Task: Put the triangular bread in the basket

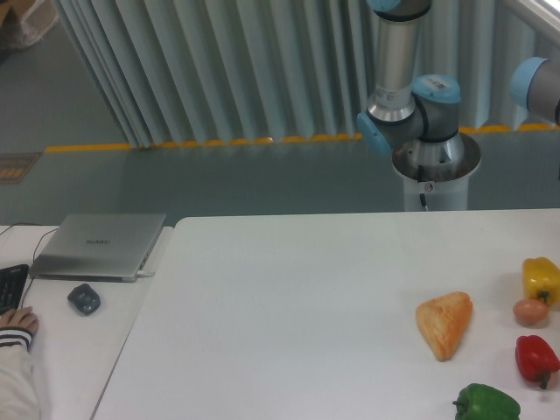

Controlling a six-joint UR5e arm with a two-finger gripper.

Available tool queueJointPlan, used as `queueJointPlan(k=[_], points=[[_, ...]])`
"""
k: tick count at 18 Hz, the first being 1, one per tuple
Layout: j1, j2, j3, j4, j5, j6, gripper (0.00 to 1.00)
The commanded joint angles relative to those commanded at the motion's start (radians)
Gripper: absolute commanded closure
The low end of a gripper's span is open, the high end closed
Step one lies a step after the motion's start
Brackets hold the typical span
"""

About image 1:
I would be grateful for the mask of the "person's hand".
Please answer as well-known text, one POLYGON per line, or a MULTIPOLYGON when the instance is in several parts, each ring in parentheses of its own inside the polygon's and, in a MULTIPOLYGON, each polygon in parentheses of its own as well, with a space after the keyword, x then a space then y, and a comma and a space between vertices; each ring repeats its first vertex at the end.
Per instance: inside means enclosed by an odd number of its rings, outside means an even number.
POLYGON ((39 330, 39 318, 32 307, 10 309, 1 316, 1 331, 25 331, 34 336, 39 330))

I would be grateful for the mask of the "forearm in white sleeve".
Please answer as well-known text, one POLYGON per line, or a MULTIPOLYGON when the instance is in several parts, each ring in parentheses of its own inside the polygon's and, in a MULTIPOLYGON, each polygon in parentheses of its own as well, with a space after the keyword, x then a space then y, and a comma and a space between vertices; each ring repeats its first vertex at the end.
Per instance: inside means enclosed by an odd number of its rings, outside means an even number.
POLYGON ((29 346, 32 334, 22 328, 1 328, 1 418, 40 419, 29 346))

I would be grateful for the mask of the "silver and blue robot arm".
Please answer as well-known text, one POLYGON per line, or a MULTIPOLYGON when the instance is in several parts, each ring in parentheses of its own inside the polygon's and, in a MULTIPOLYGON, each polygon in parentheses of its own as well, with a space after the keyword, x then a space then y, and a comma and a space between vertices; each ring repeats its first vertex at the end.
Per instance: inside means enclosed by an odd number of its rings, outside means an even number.
MULTIPOLYGON (((380 18, 374 92, 357 115, 364 140, 380 152, 391 152, 415 139, 446 142, 459 132, 459 84, 441 74, 413 77, 419 25, 429 1, 370 1, 380 18)), ((531 57, 514 71, 509 83, 515 103, 552 122, 559 122, 559 65, 531 57)))

